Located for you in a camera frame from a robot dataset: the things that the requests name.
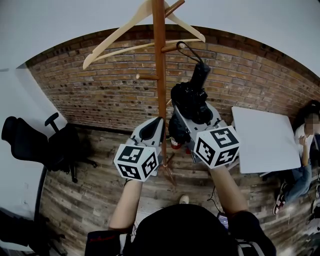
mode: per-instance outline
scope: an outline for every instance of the jeans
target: jeans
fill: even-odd
[[[284,200],[286,203],[291,203],[308,192],[312,180],[310,159],[307,166],[301,165],[300,168],[292,169],[292,174],[296,182],[290,190],[284,193]]]

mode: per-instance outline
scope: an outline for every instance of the human hand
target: human hand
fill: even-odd
[[[302,146],[306,145],[306,136],[299,137],[299,144]]]

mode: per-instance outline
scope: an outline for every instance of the wooden coat stand pole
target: wooden coat stand pole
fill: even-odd
[[[185,0],[179,0],[165,10],[164,0],[152,0],[152,14],[153,14],[153,33],[154,33],[154,53],[155,53],[155,71],[156,75],[143,75],[138,74],[137,79],[156,80],[158,92],[158,108],[159,116],[166,122],[166,53],[177,50],[176,45],[166,46],[166,25],[165,18],[170,15],[175,9],[181,6]],[[167,141],[166,136],[162,142],[162,155],[163,165],[160,166],[166,173],[166,177],[174,186],[176,182],[168,167],[168,162],[172,159],[173,155],[167,161]]]

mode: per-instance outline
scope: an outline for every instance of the sneaker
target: sneaker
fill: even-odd
[[[278,212],[280,211],[280,209],[282,207],[284,207],[286,201],[284,200],[284,194],[281,194],[279,193],[278,197],[277,197],[277,200],[273,206],[273,209],[272,209],[272,213],[273,215],[276,215],[278,214]]]
[[[280,194],[283,194],[284,192],[286,192],[289,187],[290,187],[289,184],[287,184],[287,183],[285,183],[285,182],[282,183],[282,184],[281,184],[281,187],[280,187]]]
[[[180,201],[179,201],[179,205],[188,205],[189,204],[189,196],[187,196],[186,194],[184,194],[183,196],[181,196]]]

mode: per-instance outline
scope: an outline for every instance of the black shirt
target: black shirt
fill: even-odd
[[[228,220],[227,230],[207,209],[193,204],[177,204],[146,217],[131,242],[126,237],[123,255],[239,255],[239,244],[254,242],[265,256],[276,249],[265,236],[258,219],[243,211]],[[120,233],[97,231],[88,234],[85,256],[113,256],[120,252]],[[248,246],[244,255],[259,255]]]

